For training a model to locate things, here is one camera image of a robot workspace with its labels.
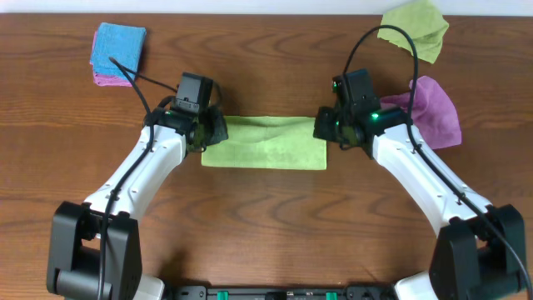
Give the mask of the light green cloth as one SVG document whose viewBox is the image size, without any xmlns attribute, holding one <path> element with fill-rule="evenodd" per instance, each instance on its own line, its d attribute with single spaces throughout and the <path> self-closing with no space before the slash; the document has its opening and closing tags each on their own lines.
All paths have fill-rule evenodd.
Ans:
<svg viewBox="0 0 533 300">
<path fill-rule="evenodd" d="M 225 120 L 229 138 L 202 154 L 205 167 L 326 169 L 326 141 L 313 137 L 313 117 L 227 116 Z"/>
</svg>

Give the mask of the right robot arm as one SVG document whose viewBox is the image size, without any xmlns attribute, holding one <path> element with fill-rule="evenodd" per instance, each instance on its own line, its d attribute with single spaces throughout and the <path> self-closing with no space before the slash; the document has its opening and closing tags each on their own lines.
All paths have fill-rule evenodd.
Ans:
<svg viewBox="0 0 533 300">
<path fill-rule="evenodd" d="M 395 283 L 396 298 L 501 299 L 530 291 L 521 214 L 462 182 L 401 108 L 380 105 L 367 70 L 335 76 L 332 91 L 336 104 L 320 107 L 314 137 L 362 148 L 407 190 L 437 237 L 429 269 Z"/>
</svg>

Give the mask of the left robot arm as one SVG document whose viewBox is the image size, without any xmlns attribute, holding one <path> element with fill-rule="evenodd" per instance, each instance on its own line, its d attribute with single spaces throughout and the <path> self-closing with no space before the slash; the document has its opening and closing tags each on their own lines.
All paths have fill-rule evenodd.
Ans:
<svg viewBox="0 0 533 300">
<path fill-rule="evenodd" d="M 165 283 L 144 274 L 139 225 L 170 172 L 189 153 L 228 138 L 212 79 L 185 72 L 175 95 L 146 115 L 133 150 L 83 203 L 52 218 L 46 286 L 66 299 L 163 299 Z"/>
</svg>

